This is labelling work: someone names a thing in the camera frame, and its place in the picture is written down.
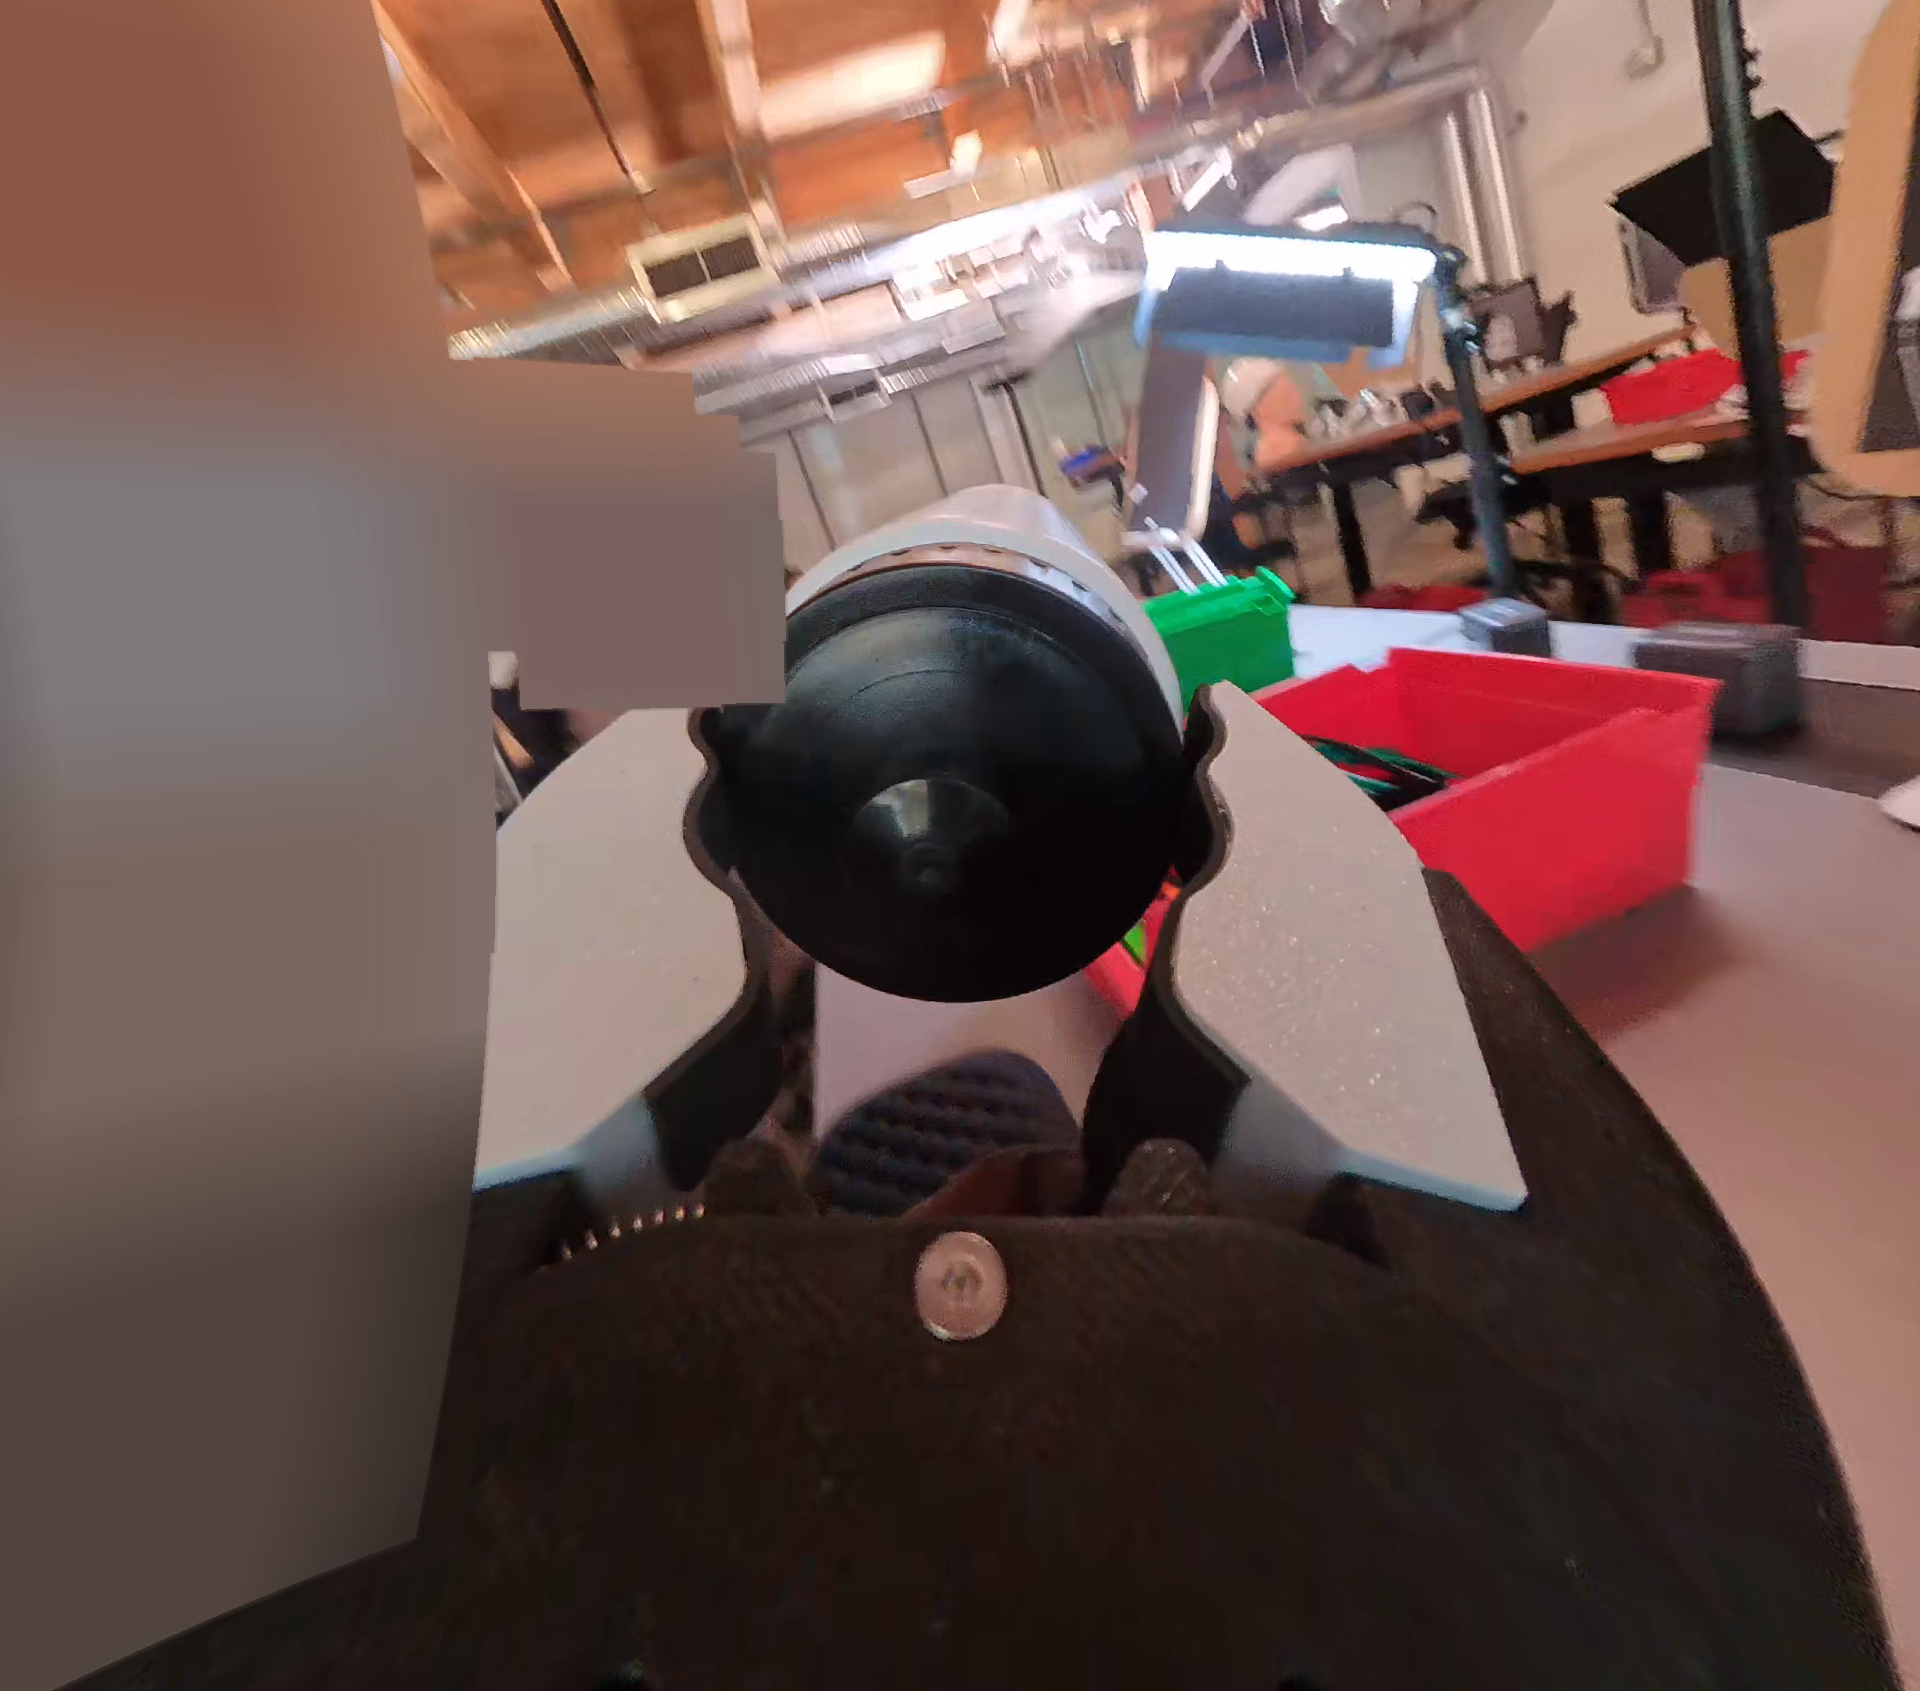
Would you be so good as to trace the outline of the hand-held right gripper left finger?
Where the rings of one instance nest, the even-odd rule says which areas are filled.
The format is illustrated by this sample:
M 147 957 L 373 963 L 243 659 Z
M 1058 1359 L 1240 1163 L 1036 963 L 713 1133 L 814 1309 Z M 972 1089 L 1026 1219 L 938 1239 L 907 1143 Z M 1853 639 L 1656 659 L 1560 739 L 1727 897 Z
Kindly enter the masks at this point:
M 767 1119 L 770 933 L 719 863 L 703 715 L 641 709 L 497 833 L 479 1189 L 697 1193 Z

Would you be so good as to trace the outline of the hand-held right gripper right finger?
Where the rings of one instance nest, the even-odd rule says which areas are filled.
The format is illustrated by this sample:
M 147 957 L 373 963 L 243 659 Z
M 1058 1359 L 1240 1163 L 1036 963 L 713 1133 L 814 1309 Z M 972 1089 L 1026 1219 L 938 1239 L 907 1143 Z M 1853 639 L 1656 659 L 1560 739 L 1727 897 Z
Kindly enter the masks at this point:
M 1196 695 L 1190 733 L 1180 883 L 1083 1121 L 1092 1201 L 1178 1141 L 1238 1215 L 1343 1177 L 1516 1211 L 1524 1169 L 1412 845 L 1251 695 Z

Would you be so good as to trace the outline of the large red plastic bin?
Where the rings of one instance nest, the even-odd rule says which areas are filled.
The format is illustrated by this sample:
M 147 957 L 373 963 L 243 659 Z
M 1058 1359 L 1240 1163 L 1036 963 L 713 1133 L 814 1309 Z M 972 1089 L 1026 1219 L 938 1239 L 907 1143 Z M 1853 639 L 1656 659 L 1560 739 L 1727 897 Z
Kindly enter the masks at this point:
M 1456 879 L 1524 951 L 1693 869 L 1716 685 L 1636 665 L 1394 647 L 1226 711 L 1209 783 L 1226 847 L 1383 931 L 1394 857 Z

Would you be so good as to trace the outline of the green plastic bin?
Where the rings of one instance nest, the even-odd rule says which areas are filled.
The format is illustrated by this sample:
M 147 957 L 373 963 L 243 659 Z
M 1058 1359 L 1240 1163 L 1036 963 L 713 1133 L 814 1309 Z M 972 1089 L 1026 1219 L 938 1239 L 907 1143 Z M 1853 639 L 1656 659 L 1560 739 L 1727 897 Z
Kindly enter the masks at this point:
M 1182 705 L 1214 685 L 1246 695 L 1296 677 L 1292 589 L 1273 567 L 1144 599 L 1180 683 Z

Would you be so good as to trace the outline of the white tilted panel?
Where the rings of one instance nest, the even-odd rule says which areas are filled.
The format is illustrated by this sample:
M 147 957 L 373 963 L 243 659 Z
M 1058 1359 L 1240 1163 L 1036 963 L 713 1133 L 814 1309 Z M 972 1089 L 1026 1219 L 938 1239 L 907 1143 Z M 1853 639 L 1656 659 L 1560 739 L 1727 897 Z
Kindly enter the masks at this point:
M 1122 509 L 1131 531 L 1199 543 L 1217 477 L 1221 401 L 1209 361 L 1152 339 L 1131 429 Z

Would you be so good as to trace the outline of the black light stand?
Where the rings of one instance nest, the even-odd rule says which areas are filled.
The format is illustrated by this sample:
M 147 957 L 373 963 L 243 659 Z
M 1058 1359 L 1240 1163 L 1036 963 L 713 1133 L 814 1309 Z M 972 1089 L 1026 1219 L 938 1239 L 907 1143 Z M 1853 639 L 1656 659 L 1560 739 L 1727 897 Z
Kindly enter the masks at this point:
M 1523 599 L 1524 581 L 1509 535 L 1501 453 L 1478 387 L 1481 337 L 1462 287 L 1466 255 L 1461 247 L 1438 239 L 1431 239 L 1429 245 L 1432 249 L 1431 289 L 1453 373 L 1461 445 L 1469 457 L 1471 503 L 1486 561 L 1486 587 L 1494 599 Z

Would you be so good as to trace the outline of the long wooden table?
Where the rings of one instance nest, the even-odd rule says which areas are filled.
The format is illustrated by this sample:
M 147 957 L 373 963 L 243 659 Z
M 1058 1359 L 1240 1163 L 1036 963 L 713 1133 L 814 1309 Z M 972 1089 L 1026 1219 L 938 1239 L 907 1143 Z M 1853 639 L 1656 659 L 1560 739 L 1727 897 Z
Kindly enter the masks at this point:
M 1483 401 L 1483 409 L 1491 417 L 1505 417 L 1510 413 L 1532 415 L 1535 407 L 1570 405 L 1581 395 L 1597 391 L 1604 381 L 1618 377 L 1636 363 L 1690 349 L 1695 337 L 1687 325 L 1668 327 L 1598 357 L 1572 359 L 1550 369 L 1529 373 L 1523 381 L 1505 383 L 1494 389 L 1492 395 Z M 1257 445 L 1254 471 L 1260 477 L 1276 477 L 1354 455 L 1387 453 L 1412 445 L 1429 435 L 1453 435 L 1461 429 L 1461 423 L 1459 407 L 1444 405 L 1431 409 L 1427 415 L 1402 415 L 1334 437 L 1308 439 L 1296 433 L 1284 441 L 1279 435 L 1262 433 Z

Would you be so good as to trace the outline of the wooden table with black legs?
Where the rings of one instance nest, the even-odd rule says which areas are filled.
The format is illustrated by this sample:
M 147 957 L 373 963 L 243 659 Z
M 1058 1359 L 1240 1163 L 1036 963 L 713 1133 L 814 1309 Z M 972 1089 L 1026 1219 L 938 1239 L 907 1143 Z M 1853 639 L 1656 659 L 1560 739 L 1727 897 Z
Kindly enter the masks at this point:
M 1659 423 L 1597 423 L 1524 449 L 1514 477 L 1539 483 L 1550 503 L 1666 495 L 1754 475 L 1752 421 L 1738 407 Z

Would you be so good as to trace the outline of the ceiling air vent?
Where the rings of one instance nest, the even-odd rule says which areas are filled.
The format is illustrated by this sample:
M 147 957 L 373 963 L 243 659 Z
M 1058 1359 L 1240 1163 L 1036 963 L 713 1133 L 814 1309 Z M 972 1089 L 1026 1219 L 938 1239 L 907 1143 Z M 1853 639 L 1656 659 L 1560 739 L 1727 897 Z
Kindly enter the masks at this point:
M 736 305 L 779 283 L 752 211 L 638 237 L 624 259 L 649 313 L 662 323 Z

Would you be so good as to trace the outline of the studio light panel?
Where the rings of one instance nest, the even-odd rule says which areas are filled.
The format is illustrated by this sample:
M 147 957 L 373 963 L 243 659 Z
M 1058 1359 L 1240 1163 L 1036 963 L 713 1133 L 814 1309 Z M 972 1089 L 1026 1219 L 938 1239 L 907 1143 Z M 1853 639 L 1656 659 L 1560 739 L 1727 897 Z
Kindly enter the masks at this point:
M 1444 247 L 1407 225 L 1332 231 L 1233 219 L 1144 239 L 1135 311 L 1143 349 L 1376 367 L 1404 359 Z

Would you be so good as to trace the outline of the small red bin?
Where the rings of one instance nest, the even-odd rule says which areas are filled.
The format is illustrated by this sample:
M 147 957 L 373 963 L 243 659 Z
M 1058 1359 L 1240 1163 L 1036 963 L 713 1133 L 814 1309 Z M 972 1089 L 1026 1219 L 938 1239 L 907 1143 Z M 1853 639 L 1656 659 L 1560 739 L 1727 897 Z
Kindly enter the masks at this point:
M 1720 407 L 1744 381 L 1738 359 L 1700 349 L 1621 371 L 1600 383 L 1610 421 L 1668 423 Z

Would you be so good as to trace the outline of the cardboard box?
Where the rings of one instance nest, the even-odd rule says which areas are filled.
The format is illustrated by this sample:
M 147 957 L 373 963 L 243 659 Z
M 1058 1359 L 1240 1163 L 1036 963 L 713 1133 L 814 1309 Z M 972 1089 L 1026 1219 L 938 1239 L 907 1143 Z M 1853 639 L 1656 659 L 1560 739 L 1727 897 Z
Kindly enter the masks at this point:
M 1817 217 L 1769 239 L 1777 341 L 1783 349 L 1820 337 L 1822 283 L 1832 217 Z M 1679 283 L 1693 323 L 1728 357 L 1741 355 L 1731 267 L 1724 259 L 1699 263 Z

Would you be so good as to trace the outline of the monitor with white stand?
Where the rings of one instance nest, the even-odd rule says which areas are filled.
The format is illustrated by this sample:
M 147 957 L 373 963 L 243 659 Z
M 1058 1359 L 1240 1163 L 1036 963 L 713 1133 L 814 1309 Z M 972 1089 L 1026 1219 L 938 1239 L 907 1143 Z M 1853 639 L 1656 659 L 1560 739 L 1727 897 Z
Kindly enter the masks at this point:
M 1847 105 L 1807 429 L 1837 477 L 1919 497 L 1919 0 L 1873 25 Z

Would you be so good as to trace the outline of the black floor lamp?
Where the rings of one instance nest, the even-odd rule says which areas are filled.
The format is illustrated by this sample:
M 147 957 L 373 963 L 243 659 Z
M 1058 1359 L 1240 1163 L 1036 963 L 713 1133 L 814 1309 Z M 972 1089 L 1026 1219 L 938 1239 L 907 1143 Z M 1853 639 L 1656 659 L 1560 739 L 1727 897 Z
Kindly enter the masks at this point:
M 1743 0 L 1693 0 L 1693 29 L 1709 117 L 1714 213 L 1741 343 L 1770 613 L 1774 621 L 1803 629 L 1811 621 L 1811 589 L 1769 255 L 1754 55 Z

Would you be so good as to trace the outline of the black flag panel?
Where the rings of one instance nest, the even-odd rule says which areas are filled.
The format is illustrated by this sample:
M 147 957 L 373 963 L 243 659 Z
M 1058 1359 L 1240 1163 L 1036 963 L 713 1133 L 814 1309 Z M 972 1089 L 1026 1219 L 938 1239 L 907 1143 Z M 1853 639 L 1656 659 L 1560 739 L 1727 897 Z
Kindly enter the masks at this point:
M 1820 141 L 1785 111 L 1761 113 L 1752 139 L 1764 235 L 1777 237 L 1828 215 L 1837 165 Z M 1608 207 L 1663 245 L 1681 267 L 1727 257 L 1709 147 L 1618 189 Z

